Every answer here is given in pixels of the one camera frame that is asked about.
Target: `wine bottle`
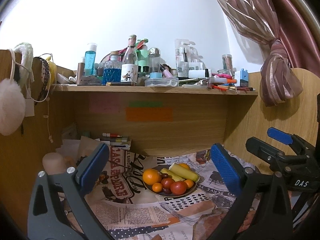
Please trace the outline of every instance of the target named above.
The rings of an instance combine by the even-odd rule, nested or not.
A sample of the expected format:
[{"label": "wine bottle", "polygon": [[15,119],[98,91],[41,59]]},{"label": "wine bottle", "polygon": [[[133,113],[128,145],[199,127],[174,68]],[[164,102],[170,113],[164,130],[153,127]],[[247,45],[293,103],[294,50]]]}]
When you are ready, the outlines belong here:
[{"label": "wine bottle", "polygon": [[128,39],[128,48],[122,60],[121,82],[138,81],[138,56],[135,47],[136,39],[136,35],[130,35]]}]

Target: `wooden shelf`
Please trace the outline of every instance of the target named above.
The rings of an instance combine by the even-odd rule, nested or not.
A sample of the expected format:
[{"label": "wooden shelf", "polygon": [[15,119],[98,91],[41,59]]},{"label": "wooden shelf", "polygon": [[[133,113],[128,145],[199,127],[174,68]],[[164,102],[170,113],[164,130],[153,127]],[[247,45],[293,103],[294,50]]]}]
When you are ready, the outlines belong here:
[{"label": "wooden shelf", "polygon": [[211,94],[211,95],[247,95],[257,96],[257,91],[220,91],[217,89],[168,88],[168,87],[133,87],[133,86],[77,86],[56,85],[55,91],[78,92],[139,92],[139,93],[176,93],[176,94]]}]

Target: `yellow-green vegetable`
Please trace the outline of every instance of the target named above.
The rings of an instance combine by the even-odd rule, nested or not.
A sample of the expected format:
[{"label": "yellow-green vegetable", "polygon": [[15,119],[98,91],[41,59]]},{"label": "yellow-green vegetable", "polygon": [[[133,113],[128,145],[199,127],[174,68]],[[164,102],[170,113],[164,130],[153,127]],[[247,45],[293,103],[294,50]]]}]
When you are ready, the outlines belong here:
[{"label": "yellow-green vegetable", "polygon": [[171,172],[173,172],[173,173],[177,174],[178,176],[183,177],[185,179],[191,179],[194,182],[198,182],[200,179],[200,176],[198,174],[178,165],[177,163],[173,163],[169,167],[169,171],[171,171]]},{"label": "yellow-green vegetable", "polygon": [[160,172],[161,172],[161,173],[166,173],[166,174],[168,174],[169,177],[170,177],[170,178],[173,178],[173,180],[174,180],[175,182],[177,182],[177,181],[183,181],[183,180],[184,180],[184,178],[178,176],[177,174],[173,173],[172,171],[169,171],[168,169],[163,168]]}]

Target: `white cap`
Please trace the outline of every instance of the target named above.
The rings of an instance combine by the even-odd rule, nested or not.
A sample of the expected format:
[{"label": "white cap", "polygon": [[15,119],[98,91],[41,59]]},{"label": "white cap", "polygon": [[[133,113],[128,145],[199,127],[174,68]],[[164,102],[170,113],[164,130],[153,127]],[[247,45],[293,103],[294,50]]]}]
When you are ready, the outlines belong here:
[{"label": "white cap", "polygon": [[94,52],[97,51],[97,44],[95,44],[95,43],[88,43],[87,45],[88,45],[87,51],[94,51]]}]

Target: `fluffy pom pom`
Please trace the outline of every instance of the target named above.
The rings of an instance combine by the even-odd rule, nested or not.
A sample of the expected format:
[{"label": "fluffy pom pom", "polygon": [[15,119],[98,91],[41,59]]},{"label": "fluffy pom pom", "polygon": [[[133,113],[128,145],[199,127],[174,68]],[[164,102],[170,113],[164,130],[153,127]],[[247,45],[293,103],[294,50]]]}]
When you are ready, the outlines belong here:
[{"label": "fluffy pom pom", "polygon": [[4,79],[0,82],[0,133],[10,135],[22,124],[26,101],[20,86]]}]

